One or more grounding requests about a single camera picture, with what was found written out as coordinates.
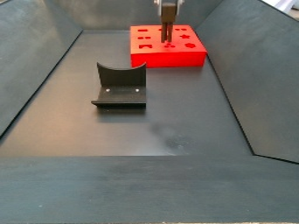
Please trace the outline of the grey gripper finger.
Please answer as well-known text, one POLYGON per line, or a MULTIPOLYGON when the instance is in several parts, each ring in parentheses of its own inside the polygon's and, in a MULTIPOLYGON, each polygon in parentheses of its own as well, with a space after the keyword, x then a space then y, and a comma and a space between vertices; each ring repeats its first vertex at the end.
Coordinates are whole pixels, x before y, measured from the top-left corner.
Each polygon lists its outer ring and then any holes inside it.
POLYGON ((153 4, 156 6, 157 9, 157 16, 161 16, 161 8, 163 8, 163 0, 153 0, 153 4))
POLYGON ((176 12, 180 11, 180 8, 183 6, 184 0, 176 0, 176 12))

